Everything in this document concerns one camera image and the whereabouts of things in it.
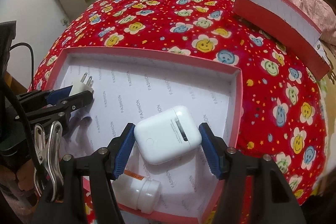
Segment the pill bottle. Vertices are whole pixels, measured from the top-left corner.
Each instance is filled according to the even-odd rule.
[[[125,170],[112,182],[115,199],[118,203],[141,210],[145,214],[153,212],[161,195],[161,182]]]

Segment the blue gripper pad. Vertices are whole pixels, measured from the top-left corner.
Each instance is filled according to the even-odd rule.
[[[117,156],[115,157],[113,171],[115,179],[117,179],[121,174],[124,173],[129,155],[131,154],[131,151],[133,149],[135,143],[134,127],[135,125],[132,125],[132,127],[128,131],[127,136],[125,137],[125,140],[121,144]]]
[[[202,136],[202,148],[205,154],[205,157],[208,161],[208,165],[210,167],[211,173],[214,174],[216,176],[216,178],[220,178],[221,176],[221,170],[219,167],[219,157],[218,154],[214,148],[214,146],[212,145],[212,142],[208,136],[208,134],[206,133],[204,127],[202,125],[200,125],[198,127],[199,132],[201,133]]]

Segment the metal screw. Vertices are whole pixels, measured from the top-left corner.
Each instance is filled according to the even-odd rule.
[[[68,161],[68,160],[71,160],[71,158],[72,156],[70,154],[66,154],[64,155],[63,160]]]
[[[237,150],[234,147],[228,147],[226,151],[230,154],[234,154],[237,152]]]
[[[268,154],[263,155],[262,158],[263,158],[264,160],[266,160],[266,161],[270,161],[270,160],[272,159],[271,156],[268,155]]]
[[[108,149],[106,147],[101,147],[98,149],[98,153],[101,154],[101,155],[104,155],[106,154],[108,151]]]

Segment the white power adapter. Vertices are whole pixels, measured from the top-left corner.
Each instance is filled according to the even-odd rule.
[[[77,93],[81,93],[83,91],[88,90],[89,92],[93,92],[93,88],[90,86],[91,81],[92,81],[92,76],[89,77],[88,81],[86,82],[86,84],[84,84],[84,80],[87,76],[87,72],[84,73],[82,79],[80,81],[76,81],[74,82],[74,84],[72,85],[71,91],[69,93],[69,96],[75,95]]]

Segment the white earbud case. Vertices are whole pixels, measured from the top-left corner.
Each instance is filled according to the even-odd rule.
[[[175,106],[140,121],[135,140],[145,161],[158,165],[196,149],[202,142],[193,117],[185,106]]]

